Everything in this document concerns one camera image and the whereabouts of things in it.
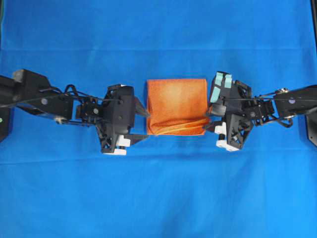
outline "white plastic part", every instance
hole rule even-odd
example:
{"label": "white plastic part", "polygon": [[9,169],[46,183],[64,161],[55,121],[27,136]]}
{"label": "white plastic part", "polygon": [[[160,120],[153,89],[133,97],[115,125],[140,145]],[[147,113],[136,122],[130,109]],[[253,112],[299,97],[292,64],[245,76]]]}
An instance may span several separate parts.
{"label": "white plastic part", "polygon": [[131,144],[130,139],[125,139],[123,135],[119,135],[117,139],[116,146],[124,146],[124,147],[129,147]]}
{"label": "white plastic part", "polygon": [[215,128],[214,128],[214,132],[216,134],[224,134],[224,135],[227,135],[227,124],[225,122],[222,123],[222,125],[217,125]]}
{"label": "white plastic part", "polygon": [[[215,128],[214,128],[214,132],[216,134],[223,134],[225,136],[227,136],[227,124],[225,122],[222,123],[222,125],[217,125]],[[220,148],[224,148],[226,149],[227,151],[237,151],[239,150],[238,148],[235,148],[231,145],[228,145],[227,144],[227,140],[218,140],[216,142],[216,146],[217,147],[220,147]]]}
{"label": "white plastic part", "polygon": [[239,150],[238,148],[228,145],[226,140],[218,140],[216,142],[216,146],[220,148],[225,148],[227,151],[230,152]]}
{"label": "white plastic part", "polygon": [[113,153],[104,153],[105,155],[127,155],[127,151],[124,149],[114,149]]}

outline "orange towel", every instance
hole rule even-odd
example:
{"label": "orange towel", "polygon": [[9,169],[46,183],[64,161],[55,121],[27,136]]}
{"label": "orange towel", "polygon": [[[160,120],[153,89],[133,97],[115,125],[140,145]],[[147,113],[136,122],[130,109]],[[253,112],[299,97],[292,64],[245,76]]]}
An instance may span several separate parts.
{"label": "orange towel", "polygon": [[148,80],[148,134],[203,135],[207,101],[205,79]]}

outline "wrinkle in cloth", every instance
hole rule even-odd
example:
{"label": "wrinkle in cloth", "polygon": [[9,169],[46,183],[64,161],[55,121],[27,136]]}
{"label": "wrinkle in cloth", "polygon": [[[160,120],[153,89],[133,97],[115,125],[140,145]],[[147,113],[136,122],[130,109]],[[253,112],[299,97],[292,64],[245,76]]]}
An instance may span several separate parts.
{"label": "wrinkle in cloth", "polygon": [[203,135],[207,109],[205,79],[148,80],[149,135]]}

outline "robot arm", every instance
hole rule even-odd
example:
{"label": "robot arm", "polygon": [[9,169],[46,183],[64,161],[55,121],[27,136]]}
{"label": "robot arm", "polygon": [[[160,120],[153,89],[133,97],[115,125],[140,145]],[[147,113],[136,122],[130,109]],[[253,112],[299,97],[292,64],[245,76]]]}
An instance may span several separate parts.
{"label": "robot arm", "polygon": [[242,149],[255,126],[277,122],[284,127],[293,125],[292,118],[306,115],[309,140],[317,146],[317,86],[289,91],[285,88],[252,97],[249,86],[225,72],[217,72],[211,85],[209,116],[221,117],[205,129],[219,134],[216,145],[228,151]]}
{"label": "robot arm", "polygon": [[[133,87],[110,86],[102,99],[79,92],[74,85],[68,85],[62,92],[52,87],[45,76],[28,70],[19,70],[13,76],[0,76],[0,141],[10,133],[13,107],[58,124],[95,126],[104,154],[125,155],[126,147],[148,137],[130,134],[135,114],[149,116],[134,96]],[[80,105],[76,108],[76,120],[72,120],[75,100]]]}

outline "black cable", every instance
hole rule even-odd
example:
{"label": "black cable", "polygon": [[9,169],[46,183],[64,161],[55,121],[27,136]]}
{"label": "black cable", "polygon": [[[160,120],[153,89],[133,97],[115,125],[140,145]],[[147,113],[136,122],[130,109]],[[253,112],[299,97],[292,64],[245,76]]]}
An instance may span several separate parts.
{"label": "black cable", "polygon": [[296,99],[296,98],[286,98],[286,99],[282,99],[282,98],[224,98],[224,101],[255,101],[258,99],[262,99],[262,100],[270,100],[270,101],[287,101],[287,100],[295,100],[295,101],[307,101],[307,102],[317,102],[317,99]]}

